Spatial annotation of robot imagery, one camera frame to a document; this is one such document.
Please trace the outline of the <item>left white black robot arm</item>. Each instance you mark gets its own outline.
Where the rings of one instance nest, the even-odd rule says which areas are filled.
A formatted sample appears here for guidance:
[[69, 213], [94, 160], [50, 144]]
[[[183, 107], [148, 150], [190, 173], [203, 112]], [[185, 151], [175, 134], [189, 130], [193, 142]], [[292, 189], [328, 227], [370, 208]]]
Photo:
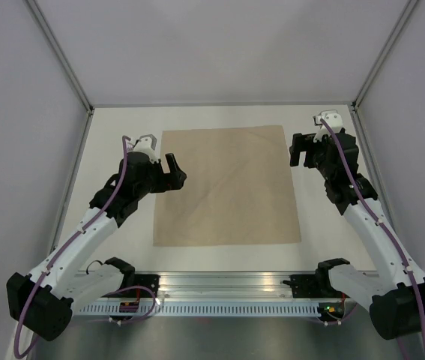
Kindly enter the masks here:
[[182, 189], [187, 178], [174, 154], [165, 156], [169, 170], [147, 154], [132, 151], [89, 203], [76, 231], [28, 274], [14, 273], [6, 283], [10, 315], [45, 341], [53, 341], [73, 315], [110, 293], [127, 297], [136, 288], [135, 268], [117, 257], [77, 278], [76, 273], [137, 209], [148, 194]]

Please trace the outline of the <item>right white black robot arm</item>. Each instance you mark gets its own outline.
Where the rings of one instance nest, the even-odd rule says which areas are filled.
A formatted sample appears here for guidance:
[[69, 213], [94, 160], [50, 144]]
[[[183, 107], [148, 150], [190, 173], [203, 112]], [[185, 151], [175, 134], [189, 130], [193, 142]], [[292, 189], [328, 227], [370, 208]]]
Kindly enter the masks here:
[[425, 329], [425, 272], [392, 231], [376, 190], [359, 173], [355, 137], [341, 130], [317, 141], [312, 133], [296, 133], [289, 153], [292, 167], [304, 154], [304, 166], [320, 172], [327, 198], [358, 234], [379, 274], [373, 280], [346, 259], [325, 260], [316, 269], [316, 291], [347, 295], [369, 312], [385, 340]]

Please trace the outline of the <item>beige cloth napkin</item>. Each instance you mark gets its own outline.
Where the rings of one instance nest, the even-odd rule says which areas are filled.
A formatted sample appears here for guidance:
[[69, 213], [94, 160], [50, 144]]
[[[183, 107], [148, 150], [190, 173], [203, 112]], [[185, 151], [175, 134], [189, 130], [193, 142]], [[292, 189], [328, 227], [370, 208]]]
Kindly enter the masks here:
[[154, 246], [283, 245], [301, 242], [283, 127], [168, 130], [187, 179], [157, 195]]

